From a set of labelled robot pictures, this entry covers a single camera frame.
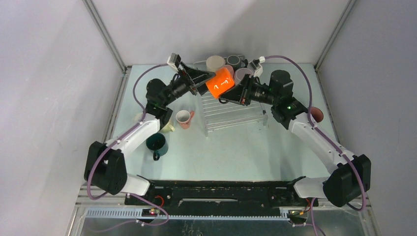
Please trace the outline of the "orange mug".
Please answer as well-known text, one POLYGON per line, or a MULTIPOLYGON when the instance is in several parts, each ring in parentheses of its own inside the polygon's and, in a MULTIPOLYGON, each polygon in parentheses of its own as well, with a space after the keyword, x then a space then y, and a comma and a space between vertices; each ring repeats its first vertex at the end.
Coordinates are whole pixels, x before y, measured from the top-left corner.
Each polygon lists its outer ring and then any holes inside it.
POLYGON ((214 98, 227 92, 235 86, 235 81, 230 71, 223 67, 216 71, 215 76, 206 82, 206 86, 214 98))

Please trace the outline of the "mauve grey mug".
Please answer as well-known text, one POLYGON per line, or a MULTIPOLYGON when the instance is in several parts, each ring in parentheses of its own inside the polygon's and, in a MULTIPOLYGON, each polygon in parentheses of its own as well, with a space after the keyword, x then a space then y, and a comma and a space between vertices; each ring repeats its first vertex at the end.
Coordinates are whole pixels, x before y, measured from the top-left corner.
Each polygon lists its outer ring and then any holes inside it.
POLYGON ((248 68, 240 68, 234 72, 235 86, 237 86, 243 80, 246 74, 248 74, 249 76, 252 76, 254 73, 251 69, 248 69, 248 68))

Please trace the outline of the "small salmon pink mug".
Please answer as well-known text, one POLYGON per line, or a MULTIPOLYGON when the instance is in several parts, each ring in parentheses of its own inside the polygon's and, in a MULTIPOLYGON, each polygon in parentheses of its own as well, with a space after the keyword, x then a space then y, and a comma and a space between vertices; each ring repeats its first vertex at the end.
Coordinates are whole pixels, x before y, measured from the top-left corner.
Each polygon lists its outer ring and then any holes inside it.
POLYGON ((181 110, 176 114, 176 121, 182 129, 188 129, 191 126, 194 115, 195 111, 181 110))

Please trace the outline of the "light green mug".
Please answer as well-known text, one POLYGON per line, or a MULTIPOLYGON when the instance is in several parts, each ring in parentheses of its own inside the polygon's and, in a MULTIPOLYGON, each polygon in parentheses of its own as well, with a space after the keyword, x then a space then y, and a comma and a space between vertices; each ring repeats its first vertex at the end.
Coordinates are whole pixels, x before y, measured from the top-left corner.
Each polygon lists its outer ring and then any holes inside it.
MULTIPOLYGON (((134 122, 134 123, 138 122, 138 121, 141 119, 142 115, 143 115, 143 113, 137 113, 137 114, 134 116, 134 118, 133 118, 133 122, 134 122)), ((173 122, 172 122, 172 120, 171 120, 171 119, 169 119, 169 121, 167 122, 167 124, 166 124, 165 126, 163 126, 163 127, 159 130, 159 132, 160 132, 160 133, 168 133, 168 132, 174 132, 174 130, 175 130, 175 128, 174 128, 173 122)))

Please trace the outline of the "dark teal mug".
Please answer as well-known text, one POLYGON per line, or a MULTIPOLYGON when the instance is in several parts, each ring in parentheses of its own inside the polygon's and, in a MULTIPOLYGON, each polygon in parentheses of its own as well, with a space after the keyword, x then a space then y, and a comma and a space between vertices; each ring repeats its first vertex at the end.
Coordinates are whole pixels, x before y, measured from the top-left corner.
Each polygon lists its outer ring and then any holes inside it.
POLYGON ((158 161, 169 149, 167 139, 162 133, 155 133, 147 138, 146 147, 152 152, 154 161, 158 161))

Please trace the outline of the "pink patterned mug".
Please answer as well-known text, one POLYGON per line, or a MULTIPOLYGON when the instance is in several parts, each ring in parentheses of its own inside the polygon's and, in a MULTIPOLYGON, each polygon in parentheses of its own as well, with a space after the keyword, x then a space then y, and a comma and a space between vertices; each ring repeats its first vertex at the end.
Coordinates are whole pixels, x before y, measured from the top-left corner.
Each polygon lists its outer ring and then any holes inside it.
POLYGON ((320 122, 323 121, 324 113, 322 112, 322 110, 320 110, 317 107, 311 107, 309 111, 310 111, 310 115, 311 115, 312 119, 315 122, 320 123, 320 122))

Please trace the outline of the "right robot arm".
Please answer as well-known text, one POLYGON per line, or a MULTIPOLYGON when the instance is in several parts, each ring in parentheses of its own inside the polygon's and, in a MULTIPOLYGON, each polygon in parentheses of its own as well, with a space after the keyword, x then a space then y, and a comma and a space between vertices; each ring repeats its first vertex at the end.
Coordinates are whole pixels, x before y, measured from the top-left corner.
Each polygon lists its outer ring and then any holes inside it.
POLYGON ((269 84, 260 84, 257 77, 246 74, 219 98, 243 106, 252 101, 270 105, 273 118, 299 137, 323 163, 330 176, 295 179, 293 188, 286 192, 291 205, 298 206, 305 198, 326 198, 342 207, 370 189, 370 159, 353 154, 320 129, 310 109, 294 98, 293 81, 287 71, 273 71, 269 84))

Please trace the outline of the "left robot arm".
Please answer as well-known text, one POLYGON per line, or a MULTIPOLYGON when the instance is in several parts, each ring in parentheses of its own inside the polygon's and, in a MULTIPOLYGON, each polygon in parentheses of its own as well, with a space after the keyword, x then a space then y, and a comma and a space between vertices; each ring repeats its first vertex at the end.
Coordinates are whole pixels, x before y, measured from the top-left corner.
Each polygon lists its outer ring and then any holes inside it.
POLYGON ((183 62, 168 63, 175 74, 169 84, 152 79, 146 85, 146 105, 140 104, 142 115, 123 133, 104 143, 94 142, 88 152, 85 168, 87 195, 98 200, 106 194, 136 195, 144 205, 155 200, 155 191, 148 179, 129 174, 125 159, 152 135, 167 125, 172 110, 168 107, 190 92, 193 95, 207 91, 205 83, 215 73, 191 68, 183 62))

